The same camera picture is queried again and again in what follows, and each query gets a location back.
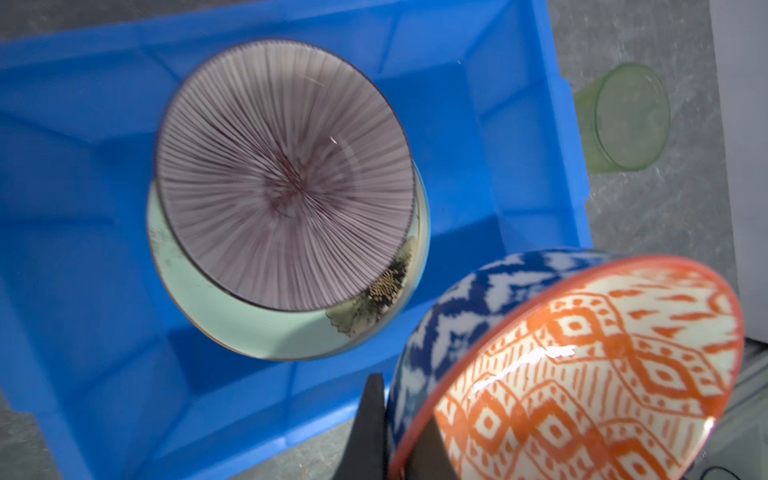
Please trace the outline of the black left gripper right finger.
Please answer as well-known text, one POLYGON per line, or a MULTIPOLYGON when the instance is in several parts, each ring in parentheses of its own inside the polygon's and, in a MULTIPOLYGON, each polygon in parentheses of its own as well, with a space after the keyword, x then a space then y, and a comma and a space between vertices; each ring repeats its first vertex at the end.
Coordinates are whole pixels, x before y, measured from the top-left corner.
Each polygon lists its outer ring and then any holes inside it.
POLYGON ((420 434, 406 463, 406 480, 458 480, 435 417, 420 434))

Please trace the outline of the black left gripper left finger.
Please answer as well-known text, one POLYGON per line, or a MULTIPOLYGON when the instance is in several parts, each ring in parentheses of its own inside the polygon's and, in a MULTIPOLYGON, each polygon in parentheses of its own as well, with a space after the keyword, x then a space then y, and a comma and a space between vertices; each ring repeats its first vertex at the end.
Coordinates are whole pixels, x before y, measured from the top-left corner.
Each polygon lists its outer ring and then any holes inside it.
POLYGON ((385 392, 380 373, 371 374, 333 480, 382 480, 386 474, 385 392))

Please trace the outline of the green flower plate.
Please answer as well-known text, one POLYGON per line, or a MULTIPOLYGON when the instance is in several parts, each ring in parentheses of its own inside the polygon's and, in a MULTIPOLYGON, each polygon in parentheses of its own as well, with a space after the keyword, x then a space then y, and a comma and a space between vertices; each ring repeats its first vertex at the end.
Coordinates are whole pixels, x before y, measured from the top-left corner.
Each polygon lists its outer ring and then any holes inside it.
POLYGON ((269 361, 337 355, 370 340, 407 306, 421 280, 431 223, 424 184, 406 242, 385 273, 356 298, 326 310, 280 312, 238 300, 206 279, 171 233, 156 188, 150 188, 147 233, 155 269, 187 320, 219 345, 269 361))

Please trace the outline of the blue white patterned bowl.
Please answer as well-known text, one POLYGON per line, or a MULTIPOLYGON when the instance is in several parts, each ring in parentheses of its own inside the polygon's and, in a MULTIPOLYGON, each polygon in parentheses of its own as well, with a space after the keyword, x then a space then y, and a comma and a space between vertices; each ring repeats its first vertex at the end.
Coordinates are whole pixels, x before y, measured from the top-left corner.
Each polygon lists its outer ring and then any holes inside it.
POLYGON ((419 436, 461 479, 680 479, 744 350, 737 295, 675 256, 550 248, 487 264, 428 310, 387 402, 391 479, 419 436))

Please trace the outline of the red rimmed bottom bowl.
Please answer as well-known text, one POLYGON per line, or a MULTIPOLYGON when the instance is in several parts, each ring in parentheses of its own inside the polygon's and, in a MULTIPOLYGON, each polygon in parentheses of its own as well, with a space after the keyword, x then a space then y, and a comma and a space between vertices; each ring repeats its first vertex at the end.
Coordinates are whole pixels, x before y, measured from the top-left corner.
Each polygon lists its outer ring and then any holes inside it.
POLYGON ((257 40, 200 64, 167 106, 158 197, 196 269, 275 311, 332 307, 394 261, 416 202, 404 129, 349 62, 257 40))

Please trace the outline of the green glass cup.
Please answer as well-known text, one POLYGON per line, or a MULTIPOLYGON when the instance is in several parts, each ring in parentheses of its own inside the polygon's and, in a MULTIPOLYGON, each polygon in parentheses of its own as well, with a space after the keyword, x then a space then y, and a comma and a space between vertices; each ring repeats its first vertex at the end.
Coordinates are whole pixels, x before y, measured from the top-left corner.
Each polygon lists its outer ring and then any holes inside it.
POLYGON ((574 101, 591 175, 637 172, 658 160, 671 109, 664 85, 649 67, 621 64, 579 90, 574 101))

